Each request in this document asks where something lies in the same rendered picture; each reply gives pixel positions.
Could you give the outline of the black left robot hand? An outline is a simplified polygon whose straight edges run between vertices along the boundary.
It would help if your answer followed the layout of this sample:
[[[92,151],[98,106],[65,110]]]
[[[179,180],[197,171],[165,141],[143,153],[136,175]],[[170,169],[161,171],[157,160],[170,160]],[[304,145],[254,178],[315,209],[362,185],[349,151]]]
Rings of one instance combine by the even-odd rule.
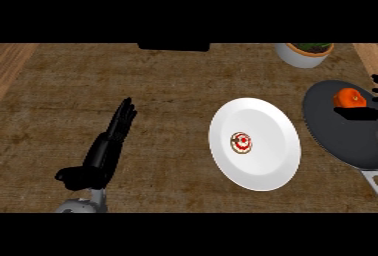
[[[83,164],[67,167],[56,173],[55,179],[64,182],[68,190],[99,190],[106,187],[117,169],[123,143],[136,114],[132,98],[127,98],[114,113],[106,131],[99,134],[92,144]]]

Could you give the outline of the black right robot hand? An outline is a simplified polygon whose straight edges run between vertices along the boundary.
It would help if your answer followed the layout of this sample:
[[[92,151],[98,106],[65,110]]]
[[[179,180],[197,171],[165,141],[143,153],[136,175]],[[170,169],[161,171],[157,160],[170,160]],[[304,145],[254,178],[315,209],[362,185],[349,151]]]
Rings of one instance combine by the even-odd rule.
[[[352,121],[377,121],[378,109],[369,106],[360,108],[341,108],[334,106],[334,111]]]

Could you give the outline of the orange squash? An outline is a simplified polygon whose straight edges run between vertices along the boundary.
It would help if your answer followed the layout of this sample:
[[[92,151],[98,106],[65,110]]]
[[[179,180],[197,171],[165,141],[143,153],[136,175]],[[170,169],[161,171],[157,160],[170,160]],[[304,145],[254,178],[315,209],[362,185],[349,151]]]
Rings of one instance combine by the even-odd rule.
[[[354,88],[343,88],[334,95],[334,106],[341,108],[366,107],[366,99]]]

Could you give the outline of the dark grey frying pan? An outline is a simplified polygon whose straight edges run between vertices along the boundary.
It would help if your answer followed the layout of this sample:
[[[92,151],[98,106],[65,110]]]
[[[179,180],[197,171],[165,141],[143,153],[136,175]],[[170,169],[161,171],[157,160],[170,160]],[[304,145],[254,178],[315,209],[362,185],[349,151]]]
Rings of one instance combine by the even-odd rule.
[[[334,111],[334,95],[343,88],[353,88],[366,99],[375,118],[349,120]],[[378,194],[378,102],[368,90],[340,80],[318,82],[303,98],[303,118],[321,147],[356,168]]]

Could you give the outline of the white oval plate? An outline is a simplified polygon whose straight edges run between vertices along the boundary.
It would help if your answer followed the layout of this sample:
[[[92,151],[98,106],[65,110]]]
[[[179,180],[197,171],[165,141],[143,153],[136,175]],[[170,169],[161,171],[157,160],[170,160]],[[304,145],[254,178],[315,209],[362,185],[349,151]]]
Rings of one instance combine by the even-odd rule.
[[[248,154],[238,154],[230,147],[236,132],[251,137]],[[208,144],[223,174],[241,187],[270,191],[294,177],[301,158],[297,130],[279,108],[261,99],[239,98],[220,107],[210,124]]]

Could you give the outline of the white plant pot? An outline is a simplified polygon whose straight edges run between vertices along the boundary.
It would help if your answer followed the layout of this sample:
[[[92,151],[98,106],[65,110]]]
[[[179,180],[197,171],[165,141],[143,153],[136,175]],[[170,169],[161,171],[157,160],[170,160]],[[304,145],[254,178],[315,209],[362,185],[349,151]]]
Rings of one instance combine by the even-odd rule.
[[[334,46],[329,46],[322,53],[306,52],[291,43],[276,43],[275,50],[282,61],[297,68],[315,68],[329,56]]]

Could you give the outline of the green potted plant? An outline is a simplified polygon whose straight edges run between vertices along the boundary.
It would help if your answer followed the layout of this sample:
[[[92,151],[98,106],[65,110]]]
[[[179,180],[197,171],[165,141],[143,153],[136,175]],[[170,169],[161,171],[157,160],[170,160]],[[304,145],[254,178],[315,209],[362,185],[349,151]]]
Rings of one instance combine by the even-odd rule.
[[[309,53],[323,53],[329,47],[331,43],[294,43],[294,46]]]

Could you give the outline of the red and white cupcake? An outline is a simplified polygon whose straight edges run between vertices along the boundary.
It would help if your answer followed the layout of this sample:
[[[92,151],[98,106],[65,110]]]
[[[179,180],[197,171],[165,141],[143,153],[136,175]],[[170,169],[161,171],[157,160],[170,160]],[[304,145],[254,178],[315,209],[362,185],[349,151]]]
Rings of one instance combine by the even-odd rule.
[[[230,147],[238,154],[248,154],[253,149],[251,137],[244,132],[236,132],[230,137]]]

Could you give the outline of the black appliance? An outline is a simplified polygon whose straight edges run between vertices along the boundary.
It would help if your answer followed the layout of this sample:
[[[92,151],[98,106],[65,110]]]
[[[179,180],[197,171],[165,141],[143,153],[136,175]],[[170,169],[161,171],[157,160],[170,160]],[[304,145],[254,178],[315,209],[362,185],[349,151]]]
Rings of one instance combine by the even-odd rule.
[[[210,50],[208,43],[139,43],[139,48],[143,50],[168,50],[168,51],[198,51]]]

